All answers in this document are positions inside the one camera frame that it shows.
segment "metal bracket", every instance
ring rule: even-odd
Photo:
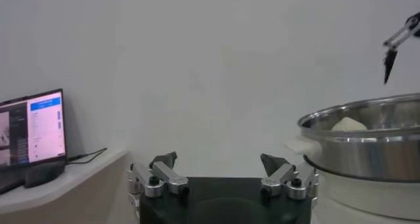
[[[149,169],[141,164],[131,164],[127,172],[130,194],[144,192],[150,198],[156,198],[163,194],[163,181],[152,175]]]
[[[409,37],[417,34],[420,30],[419,17],[420,16],[415,15],[409,18],[406,24],[402,28],[400,28],[395,34],[389,37],[383,43],[383,45],[388,47],[389,49],[396,50],[396,48],[398,48],[398,46],[405,42]]]
[[[312,199],[312,207],[318,201],[318,187],[320,174],[316,170],[303,163],[297,168],[296,176],[287,182],[287,196],[293,200]]]
[[[294,167],[291,164],[283,164],[272,175],[261,179],[261,194],[266,197],[279,195],[282,186],[292,179],[294,174]]]
[[[134,211],[137,216],[137,218],[140,219],[140,198],[137,194],[127,194],[129,197],[129,201],[132,206],[134,206]]]
[[[188,179],[186,177],[179,176],[162,161],[153,163],[152,172],[168,184],[169,192],[180,196],[185,196],[190,192]]]

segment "stainless steel pot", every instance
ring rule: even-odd
[[[367,130],[331,131],[344,117]],[[420,183],[420,94],[333,106],[304,116],[298,125],[303,137],[319,143],[304,156],[315,168],[358,179]]]

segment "silver metal part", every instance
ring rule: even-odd
[[[318,201],[319,201],[318,197],[312,198],[311,204],[310,204],[312,209],[314,209],[314,207],[318,204]]]
[[[314,169],[314,180],[310,189],[309,197],[318,199],[318,191],[320,189],[320,174]]]
[[[169,192],[173,194],[183,194],[182,192],[184,190],[188,190],[188,179],[179,176],[163,162],[154,162],[152,172],[168,184]]]
[[[420,30],[420,24],[416,25],[418,23],[417,18],[411,18],[402,28],[400,28],[395,34],[393,34],[389,39],[387,39],[383,45],[390,48],[390,49],[396,49],[398,46],[400,46],[403,42],[405,42],[409,37],[417,33],[417,31]]]
[[[294,175],[293,166],[284,164],[269,177],[261,179],[261,189],[268,190],[271,196],[277,196],[282,191],[282,186]]]
[[[160,179],[153,179],[155,176],[150,173],[149,169],[141,164],[133,164],[131,179],[141,184],[144,195],[150,198],[159,197],[163,194],[164,182]]]
[[[133,173],[134,164],[132,164],[127,170],[127,196],[133,210],[138,219],[140,219],[140,195],[141,195],[141,184],[136,180],[136,177]]]
[[[420,183],[420,94],[351,102],[298,121],[301,135],[319,144],[306,154],[315,168],[372,181]],[[344,117],[364,131],[332,131]]]
[[[294,200],[304,200],[310,196],[313,182],[315,180],[315,170],[308,164],[302,164],[297,168],[298,174],[294,179],[288,181],[287,196]]]

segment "screw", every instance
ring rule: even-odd
[[[150,178],[149,178],[149,185],[151,185],[151,186],[156,186],[156,185],[158,185],[159,184],[159,178],[158,177],[156,177],[156,176],[151,176]]]
[[[299,178],[294,178],[291,181],[291,186],[293,186],[293,187],[300,187],[301,185],[302,185],[302,180],[299,179]]]

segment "laptop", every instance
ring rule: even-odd
[[[0,194],[28,168],[66,158],[62,89],[0,103]]]

